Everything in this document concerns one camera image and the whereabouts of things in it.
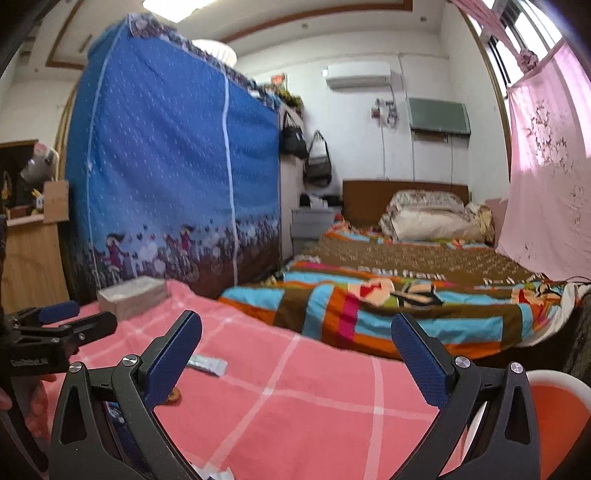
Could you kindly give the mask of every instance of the wall-mounted air conditioner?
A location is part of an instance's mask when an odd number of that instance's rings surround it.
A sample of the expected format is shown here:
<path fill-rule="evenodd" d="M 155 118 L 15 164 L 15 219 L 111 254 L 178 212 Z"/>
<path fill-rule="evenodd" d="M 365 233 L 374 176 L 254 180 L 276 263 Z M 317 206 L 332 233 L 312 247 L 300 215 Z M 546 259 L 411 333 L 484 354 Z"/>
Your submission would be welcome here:
<path fill-rule="evenodd" d="M 387 86 L 392 72 L 384 61 L 352 61 L 325 67 L 322 74 L 329 88 L 339 89 Z"/>

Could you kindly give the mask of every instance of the blue fabric wardrobe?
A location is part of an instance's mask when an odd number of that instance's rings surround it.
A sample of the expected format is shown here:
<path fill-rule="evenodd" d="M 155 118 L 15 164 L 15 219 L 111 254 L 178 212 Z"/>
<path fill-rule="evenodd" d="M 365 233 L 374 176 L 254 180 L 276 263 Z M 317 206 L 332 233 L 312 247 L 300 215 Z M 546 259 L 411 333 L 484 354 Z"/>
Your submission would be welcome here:
<path fill-rule="evenodd" d="M 67 147 L 77 290 L 139 275 L 198 294 L 280 261 L 278 105 L 151 15 L 89 52 Z"/>

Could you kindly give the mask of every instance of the floral curtain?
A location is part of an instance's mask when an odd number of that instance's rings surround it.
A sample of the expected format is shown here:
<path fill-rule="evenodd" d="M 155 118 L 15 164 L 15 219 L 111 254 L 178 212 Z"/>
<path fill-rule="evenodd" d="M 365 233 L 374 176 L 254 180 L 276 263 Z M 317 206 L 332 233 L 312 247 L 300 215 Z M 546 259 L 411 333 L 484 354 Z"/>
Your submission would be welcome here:
<path fill-rule="evenodd" d="M 509 88 L 513 161 L 498 251 L 552 280 L 591 277 L 589 99 L 564 41 Z"/>
<path fill-rule="evenodd" d="M 531 50 L 525 48 L 521 52 L 517 51 L 498 15 L 488 8 L 482 0 L 451 0 L 451 2 L 466 15 L 476 20 L 486 32 L 503 42 L 517 59 L 517 64 L 523 73 L 527 73 L 538 64 L 538 57 Z"/>

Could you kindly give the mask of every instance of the blue gripper pad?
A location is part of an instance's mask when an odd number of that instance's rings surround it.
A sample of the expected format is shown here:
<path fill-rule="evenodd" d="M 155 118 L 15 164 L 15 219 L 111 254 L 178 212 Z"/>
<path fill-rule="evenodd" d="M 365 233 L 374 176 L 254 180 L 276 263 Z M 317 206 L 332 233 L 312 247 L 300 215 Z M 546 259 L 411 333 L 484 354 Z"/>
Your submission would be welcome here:
<path fill-rule="evenodd" d="M 443 408 L 450 397 L 453 371 L 446 372 L 431 351 L 430 340 L 438 340 L 427 336 L 410 315 L 401 313 L 398 313 L 392 320 L 391 334 L 396 349 L 425 401 L 439 409 Z M 451 356 L 447 352 L 445 354 L 451 360 Z"/>
<path fill-rule="evenodd" d="M 154 342 L 162 341 L 164 344 L 161 345 L 160 354 L 153 360 L 151 368 L 145 374 L 144 404 L 147 409 L 153 410 L 155 406 L 166 403 L 189 358 L 199 344 L 202 332 L 203 325 L 199 315 L 186 310 L 165 336 L 154 340 Z"/>
<path fill-rule="evenodd" d="M 80 307 L 78 304 L 70 300 L 39 309 L 38 319 L 42 325 L 49 325 L 50 323 L 77 317 L 79 313 Z"/>

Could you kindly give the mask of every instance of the black handbag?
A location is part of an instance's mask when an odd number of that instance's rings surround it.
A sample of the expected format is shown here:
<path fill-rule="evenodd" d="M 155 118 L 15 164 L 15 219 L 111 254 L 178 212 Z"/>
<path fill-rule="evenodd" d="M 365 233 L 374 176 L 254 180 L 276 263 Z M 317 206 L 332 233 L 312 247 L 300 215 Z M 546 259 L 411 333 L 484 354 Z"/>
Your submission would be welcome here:
<path fill-rule="evenodd" d="M 311 157 L 314 142 L 324 142 L 324 155 Z M 304 165 L 304 182 L 316 187 L 327 187 L 332 182 L 332 162 L 330 161 L 329 147 L 322 134 L 317 130 L 308 149 L 308 158 Z"/>
<path fill-rule="evenodd" d="M 308 158 L 308 147 L 304 139 L 304 132 L 287 111 L 283 115 L 279 151 L 284 155 L 294 155 L 302 160 Z"/>

